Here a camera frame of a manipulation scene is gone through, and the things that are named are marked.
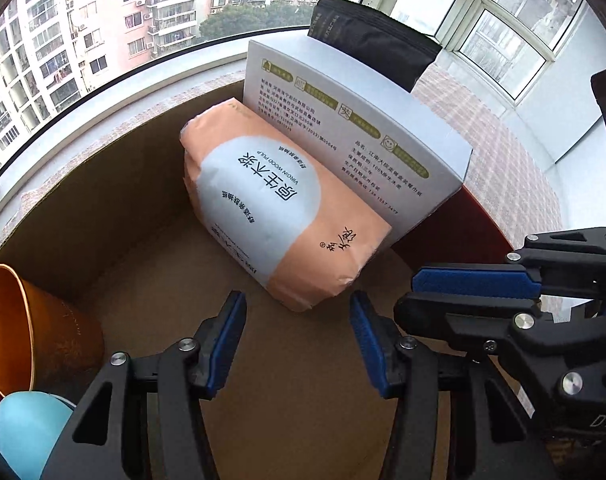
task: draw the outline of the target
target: metal screw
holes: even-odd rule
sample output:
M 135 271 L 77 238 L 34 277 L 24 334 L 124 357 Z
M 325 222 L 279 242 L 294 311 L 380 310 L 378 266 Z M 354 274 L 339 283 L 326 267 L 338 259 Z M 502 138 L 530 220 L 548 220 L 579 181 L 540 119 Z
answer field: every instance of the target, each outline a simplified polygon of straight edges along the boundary
M 493 339 L 488 339 L 483 343 L 483 350 L 485 350 L 488 354 L 493 354 L 496 352 L 498 348 L 498 343 Z
M 406 335 L 405 337 L 401 337 L 398 341 L 398 344 L 401 348 L 405 348 L 406 350 L 414 350 L 419 343 L 416 339 L 414 339 L 411 335 Z
M 534 326 L 534 318 L 524 312 L 521 314 L 516 314 L 514 317 L 514 324 L 518 328 L 527 330 L 528 328 L 532 328 Z
M 569 372 L 563 378 L 563 391 L 568 395 L 576 395 L 582 390 L 582 377 L 578 372 Z
M 110 357 L 110 364 L 113 366 L 121 366 L 128 360 L 128 356 L 123 352 L 116 352 Z
M 196 341 L 191 337 L 186 337 L 185 339 L 181 339 L 179 341 L 179 350 L 182 352 L 189 352 L 194 349 L 196 346 Z

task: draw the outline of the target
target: tissue package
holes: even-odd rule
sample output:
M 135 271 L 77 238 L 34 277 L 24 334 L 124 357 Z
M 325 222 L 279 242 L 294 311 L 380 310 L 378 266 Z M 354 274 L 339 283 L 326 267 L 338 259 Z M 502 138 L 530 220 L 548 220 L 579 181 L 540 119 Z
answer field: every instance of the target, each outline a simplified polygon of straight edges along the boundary
M 181 131 L 199 220 L 294 311 L 343 291 L 390 226 L 330 171 L 239 101 Z

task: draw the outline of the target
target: tree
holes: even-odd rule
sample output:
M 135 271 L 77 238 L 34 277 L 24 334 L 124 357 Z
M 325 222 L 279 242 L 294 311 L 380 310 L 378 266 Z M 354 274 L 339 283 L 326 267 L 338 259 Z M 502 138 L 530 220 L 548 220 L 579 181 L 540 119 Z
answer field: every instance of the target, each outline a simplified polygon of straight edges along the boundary
M 200 27 L 201 40 L 210 41 L 266 28 L 309 25 L 313 5 L 294 6 L 289 2 L 274 2 L 267 6 L 239 5 L 224 7 L 211 14 Z

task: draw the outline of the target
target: black plastic bag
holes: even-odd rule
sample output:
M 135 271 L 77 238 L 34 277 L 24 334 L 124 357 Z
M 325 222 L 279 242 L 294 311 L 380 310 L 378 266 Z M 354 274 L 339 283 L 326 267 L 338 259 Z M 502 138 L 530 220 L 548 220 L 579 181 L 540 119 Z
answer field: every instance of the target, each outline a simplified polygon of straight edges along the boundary
M 319 0 L 307 34 L 412 91 L 441 46 L 382 12 L 347 0 Z

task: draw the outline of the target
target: checkered cloth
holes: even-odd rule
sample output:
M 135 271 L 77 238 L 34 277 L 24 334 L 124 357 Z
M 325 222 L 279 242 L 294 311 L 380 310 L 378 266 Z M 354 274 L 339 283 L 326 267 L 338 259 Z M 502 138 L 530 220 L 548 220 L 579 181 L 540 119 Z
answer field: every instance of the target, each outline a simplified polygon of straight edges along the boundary
M 474 148 L 464 186 L 513 248 L 528 234 L 560 231 L 558 198 L 518 139 L 472 92 L 432 64 L 412 95 Z

